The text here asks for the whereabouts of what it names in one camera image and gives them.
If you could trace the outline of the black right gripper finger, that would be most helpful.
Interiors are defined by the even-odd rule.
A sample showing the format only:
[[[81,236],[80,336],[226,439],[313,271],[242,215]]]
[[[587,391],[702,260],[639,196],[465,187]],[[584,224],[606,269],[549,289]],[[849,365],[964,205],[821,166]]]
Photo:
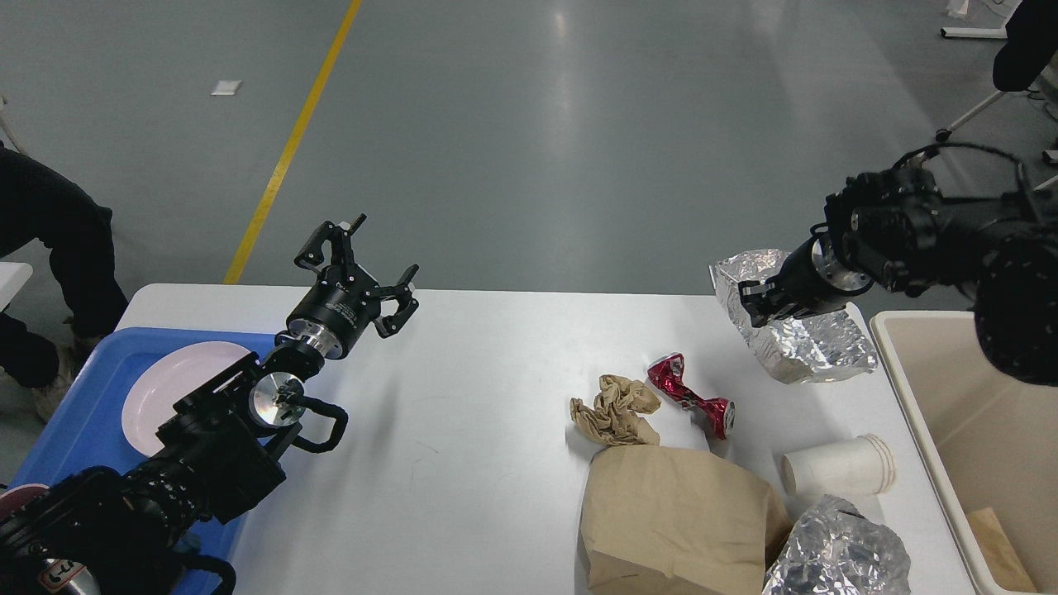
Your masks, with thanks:
[[[768,281],[740,281],[738,300],[754,328],[770,324],[782,310],[782,291]]]

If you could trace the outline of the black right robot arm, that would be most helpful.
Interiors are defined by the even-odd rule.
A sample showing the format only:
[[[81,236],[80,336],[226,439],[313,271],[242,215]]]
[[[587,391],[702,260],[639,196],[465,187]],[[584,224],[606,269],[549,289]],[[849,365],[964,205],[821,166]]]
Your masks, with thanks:
[[[825,199],[823,222],[764,281],[737,286],[755,328],[828,315],[873,286],[918,298],[955,287],[972,302],[975,339],[995,369],[1021,382],[1057,383],[1056,188],[1032,186],[1016,155],[965,143],[1013,163],[1013,192],[947,197],[926,162],[934,143],[888,169],[849,177]]]

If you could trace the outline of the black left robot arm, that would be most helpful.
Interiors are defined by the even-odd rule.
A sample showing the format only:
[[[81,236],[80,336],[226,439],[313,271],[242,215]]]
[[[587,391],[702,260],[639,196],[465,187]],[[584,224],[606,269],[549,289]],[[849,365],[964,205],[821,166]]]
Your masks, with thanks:
[[[290,447],[320,455],[343,438],[343,407],[306,393],[328,360],[352,351],[373,325],[394,336],[418,308],[412,264],[383,286],[355,263],[351,238],[366,222],[326,220],[295,264],[315,283],[287,317],[263,359],[242,355],[174,404],[156,431],[161,450],[128,472],[93,466],[2,518],[2,584],[17,594],[170,594],[189,571],[215,575],[231,594],[230,562],[182,539],[199,522],[252,511],[286,479]]]

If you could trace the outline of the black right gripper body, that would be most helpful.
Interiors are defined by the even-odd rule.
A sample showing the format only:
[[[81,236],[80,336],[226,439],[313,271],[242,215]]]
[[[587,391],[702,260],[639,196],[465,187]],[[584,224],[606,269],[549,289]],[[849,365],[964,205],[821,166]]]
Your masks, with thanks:
[[[839,260],[825,233],[813,235],[811,240],[794,250],[772,283],[779,290],[778,319],[808,319],[839,312],[874,285],[869,275]]]

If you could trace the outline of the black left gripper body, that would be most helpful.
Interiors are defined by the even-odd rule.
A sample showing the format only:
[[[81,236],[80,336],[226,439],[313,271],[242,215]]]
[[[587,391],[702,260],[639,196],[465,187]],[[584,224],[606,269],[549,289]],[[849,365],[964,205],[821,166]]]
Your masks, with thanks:
[[[275,345],[299,341],[322,358],[343,359],[367,328],[385,337],[382,301],[383,288],[378,283],[317,280],[288,315]]]

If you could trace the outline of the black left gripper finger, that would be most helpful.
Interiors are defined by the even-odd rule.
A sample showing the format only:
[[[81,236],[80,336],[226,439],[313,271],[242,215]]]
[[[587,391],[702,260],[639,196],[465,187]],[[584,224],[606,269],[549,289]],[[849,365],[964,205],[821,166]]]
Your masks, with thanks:
[[[355,263],[352,236],[367,216],[359,214],[352,223],[325,220],[307,238],[294,256],[294,264],[314,273],[314,286],[355,286],[368,283],[365,269]]]
[[[373,305],[371,321],[375,331],[381,338],[389,338],[400,332],[417,310],[419,302],[413,296],[412,280],[418,274],[419,269],[419,264],[411,264],[394,285],[377,285],[370,291],[370,304]],[[396,302],[396,309],[389,315],[383,312],[385,302]]]

